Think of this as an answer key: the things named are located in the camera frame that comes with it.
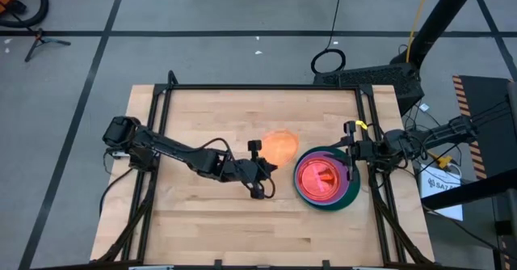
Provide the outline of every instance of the wooden table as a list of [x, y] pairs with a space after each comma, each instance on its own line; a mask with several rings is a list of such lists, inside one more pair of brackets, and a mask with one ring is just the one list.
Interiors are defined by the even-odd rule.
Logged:
[[[127, 116], [145, 124], [152, 90], [153, 86], [132, 88]], [[402, 128], [393, 88], [375, 86], [374, 93], [382, 129]], [[161, 107], [159, 103], [155, 131]], [[249, 158], [247, 141], [274, 129], [298, 134], [298, 158], [315, 146], [335, 143], [343, 136], [343, 123], [359, 119], [353, 91], [173, 91], [168, 117], [167, 137], [192, 147], [223, 137], [236, 158]], [[295, 163], [273, 172], [277, 191], [272, 200], [251, 200], [240, 183], [200, 178], [183, 163], [162, 158], [145, 263], [212, 265], [222, 259], [224, 265], [319, 266], [328, 259], [333, 266], [381, 266], [366, 164], [358, 162], [361, 190], [355, 201], [327, 213], [309, 207], [296, 194]], [[128, 160], [115, 161], [111, 180], [127, 165]], [[136, 175], [107, 194], [92, 259], [99, 258], [125, 227]], [[413, 176], [395, 171], [391, 179], [402, 228], [427, 258], [434, 259]], [[389, 226], [386, 230], [391, 259], [396, 261]], [[139, 235], [136, 230], [131, 257], [136, 257]]]

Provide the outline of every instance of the orange and black striped tape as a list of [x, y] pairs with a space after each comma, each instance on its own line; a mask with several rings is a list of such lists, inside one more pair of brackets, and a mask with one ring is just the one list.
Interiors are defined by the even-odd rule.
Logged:
[[[461, 78], [457, 75], [452, 76], [454, 82], [454, 90], [456, 91], [456, 97], [458, 98], [458, 104], [460, 105], [460, 113], [463, 116], [470, 116], [469, 103], [465, 96], [465, 90], [461, 83]], [[481, 149], [477, 141], [473, 141], [469, 144], [470, 154], [472, 155], [472, 162], [474, 165], [474, 173], [478, 179], [486, 179], [485, 166], [483, 165], [483, 157], [481, 156]]]

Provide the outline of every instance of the vacuum hose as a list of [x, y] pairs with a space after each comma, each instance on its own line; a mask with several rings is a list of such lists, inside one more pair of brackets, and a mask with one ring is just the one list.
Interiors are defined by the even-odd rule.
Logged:
[[[8, 5], [10, 0], [0, 0], [4, 5]], [[0, 6], [0, 13], [4, 11], [4, 8]], [[40, 9], [30, 19], [23, 20], [22, 23], [19, 21], [2, 20], [0, 19], [0, 26], [3, 27], [31, 27], [41, 23], [48, 13], [48, 0], [40, 0]]]

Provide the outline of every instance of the black tripod stand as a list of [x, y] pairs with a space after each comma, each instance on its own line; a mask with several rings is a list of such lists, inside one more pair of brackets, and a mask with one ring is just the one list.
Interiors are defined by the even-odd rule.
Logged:
[[37, 31], [31, 29], [28, 25], [25, 24], [25, 22], [20, 17], [18, 17], [16, 15], [15, 12], [11, 11], [10, 8], [6, 4], [4, 4], [3, 2], [0, 1], [0, 5], [6, 10], [6, 12], [8, 12], [16, 20], [18, 20], [35, 37], [34, 43], [32, 44], [31, 49], [29, 50], [29, 53], [25, 57], [25, 62], [29, 62], [31, 60], [32, 53], [34, 53], [34, 50], [44, 44], [47, 44], [47, 43], [58, 43], [58, 44], [63, 44], [63, 45], [72, 44], [72, 43], [64, 41], [64, 40], [57, 40], [57, 39], [53, 39], [53, 38], [44, 37], [44, 31], [41, 27], [38, 28]]

